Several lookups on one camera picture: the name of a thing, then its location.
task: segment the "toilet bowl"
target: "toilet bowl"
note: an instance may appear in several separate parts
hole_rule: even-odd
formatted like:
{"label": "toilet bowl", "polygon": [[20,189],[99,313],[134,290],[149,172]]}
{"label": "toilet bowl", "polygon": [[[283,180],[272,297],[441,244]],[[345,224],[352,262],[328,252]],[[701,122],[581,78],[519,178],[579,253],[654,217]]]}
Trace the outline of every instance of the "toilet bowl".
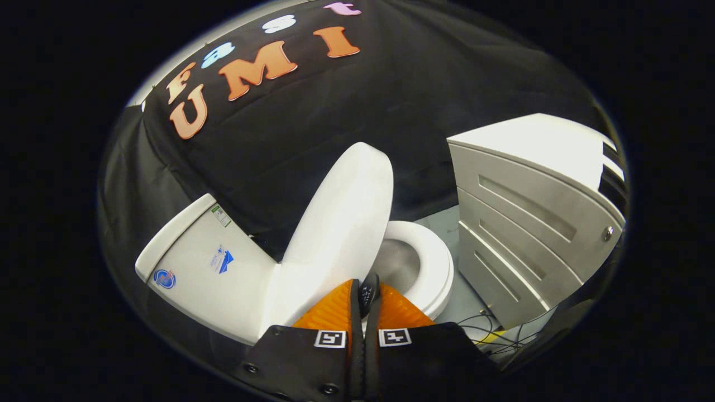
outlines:
{"label": "toilet bowl", "polygon": [[431,320],[449,302],[454,263],[447,245],[432,230],[412,222],[390,221],[370,269],[402,293]]}

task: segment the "toilet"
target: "toilet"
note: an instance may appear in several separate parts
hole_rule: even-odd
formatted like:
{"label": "toilet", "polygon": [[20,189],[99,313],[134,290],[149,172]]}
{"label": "toilet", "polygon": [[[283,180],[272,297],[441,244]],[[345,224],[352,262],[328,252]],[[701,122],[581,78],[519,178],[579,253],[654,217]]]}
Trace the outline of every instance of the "toilet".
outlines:
{"label": "toilet", "polygon": [[454,262],[447,245],[432,230],[413,222],[390,221],[370,272],[435,320],[450,299]]}
{"label": "toilet", "polygon": [[388,222],[392,200],[390,160],[358,142],[325,176],[280,263],[206,194],[149,241],[135,270],[184,314],[248,345],[371,270],[434,318],[449,299],[451,255],[426,227]]}

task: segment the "drawer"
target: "drawer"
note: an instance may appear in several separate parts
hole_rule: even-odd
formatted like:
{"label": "drawer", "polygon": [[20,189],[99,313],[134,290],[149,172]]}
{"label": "drawer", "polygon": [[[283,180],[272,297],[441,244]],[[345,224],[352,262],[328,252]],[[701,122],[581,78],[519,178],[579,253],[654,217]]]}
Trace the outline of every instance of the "drawer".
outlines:
{"label": "drawer", "polygon": [[[570,267],[581,282],[603,264],[621,236],[619,221],[585,191],[503,157],[454,144],[449,147],[458,189],[514,225],[518,223]],[[460,212],[463,208],[460,201]],[[472,212],[461,213],[460,218],[468,227],[479,227],[480,215]],[[604,241],[603,231],[609,226],[613,234]]]}
{"label": "drawer", "polygon": [[513,221],[463,190],[457,190],[460,219],[497,252],[550,306],[583,281],[562,259]]}
{"label": "drawer", "polygon": [[505,329],[549,310],[515,270],[463,223],[459,243],[459,271]]}

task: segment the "yellow object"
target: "yellow object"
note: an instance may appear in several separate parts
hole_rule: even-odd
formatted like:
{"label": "yellow object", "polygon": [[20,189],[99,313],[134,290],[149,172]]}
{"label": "yellow object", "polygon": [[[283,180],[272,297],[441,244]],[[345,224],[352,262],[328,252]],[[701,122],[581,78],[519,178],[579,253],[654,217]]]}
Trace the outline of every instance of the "yellow object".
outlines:
{"label": "yellow object", "polygon": [[311,330],[347,331],[347,350],[352,345],[352,326],[350,324],[350,289],[353,279],[344,282],[325,295],[293,324],[293,328]]}
{"label": "yellow object", "polygon": [[434,325],[434,322],[428,316],[393,287],[381,283],[380,294],[383,301],[380,307],[378,329],[415,328]]}
{"label": "yellow object", "polygon": [[489,335],[487,335],[486,338],[484,338],[484,339],[482,339],[482,340],[475,340],[474,343],[477,343],[477,344],[479,344],[479,343],[490,343],[492,340],[495,340],[495,339],[498,337],[497,335],[501,335],[501,334],[503,334],[503,333],[505,333],[505,332],[506,332],[505,330],[498,330],[498,331],[492,332],[492,333],[490,333]]}

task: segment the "toilet lid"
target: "toilet lid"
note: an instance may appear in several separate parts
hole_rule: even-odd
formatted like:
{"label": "toilet lid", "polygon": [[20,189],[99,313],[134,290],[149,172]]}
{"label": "toilet lid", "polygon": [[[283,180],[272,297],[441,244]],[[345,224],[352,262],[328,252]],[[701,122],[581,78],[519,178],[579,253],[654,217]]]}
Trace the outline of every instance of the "toilet lid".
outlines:
{"label": "toilet lid", "polygon": [[448,296],[453,279],[449,249],[432,230],[413,222],[390,221],[385,239],[412,246],[420,258],[420,272],[405,297],[428,314]]}
{"label": "toilet lid", "polygon": [[339,284],[370,271],[388,226],[393,171],[363,142],[332,166],[305,210],[273,278],[265,328],[290,325]]}

